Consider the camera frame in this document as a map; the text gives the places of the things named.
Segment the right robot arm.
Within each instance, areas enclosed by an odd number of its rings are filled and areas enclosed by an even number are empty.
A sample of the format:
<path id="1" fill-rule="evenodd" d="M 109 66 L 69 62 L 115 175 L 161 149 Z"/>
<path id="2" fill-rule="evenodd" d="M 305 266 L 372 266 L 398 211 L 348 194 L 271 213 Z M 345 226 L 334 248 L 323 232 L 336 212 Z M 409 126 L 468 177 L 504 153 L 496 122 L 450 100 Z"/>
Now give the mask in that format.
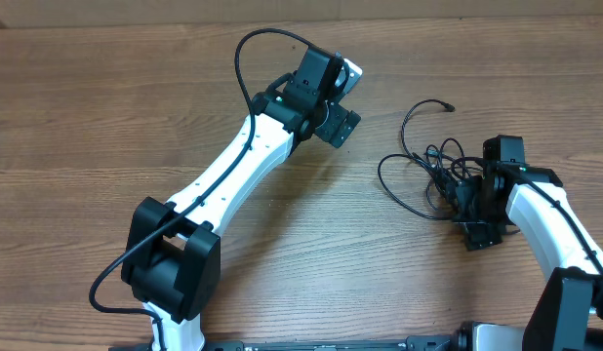
<path id="1" fill-rule="evenodd" d="M 603 350 L 603 251 L 567 200 L 563 183 L 546 168 L 530 166 L 520 136 L 495 136 L 476 159 L 480 175 L 454 187 L 465 245 L 480 250 L 500 243 L 510 225 L 526 239 L 546 280 L 524 328 L 468 322 L 452 336 L 451 350 Z"/>

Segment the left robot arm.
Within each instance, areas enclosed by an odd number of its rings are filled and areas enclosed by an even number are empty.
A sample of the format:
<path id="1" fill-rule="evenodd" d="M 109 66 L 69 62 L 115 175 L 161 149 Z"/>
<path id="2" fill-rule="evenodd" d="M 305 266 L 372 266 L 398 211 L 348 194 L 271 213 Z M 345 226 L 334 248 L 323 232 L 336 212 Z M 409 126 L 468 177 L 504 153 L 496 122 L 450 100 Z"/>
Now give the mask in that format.
<path id="1" fill-rule="evenodd" d="M 362 77 L 347 58 L 309 48 L 299 68 L 252 99 L 254 113 L 213 164 L 131 222 L 121 278 L 151 315 L 152 350 L 201 350 L 200 314 L 221 276 L 221 236 L 261 180 L 311 137 L 339 148 L 361 118 L 340 105 Z"/>

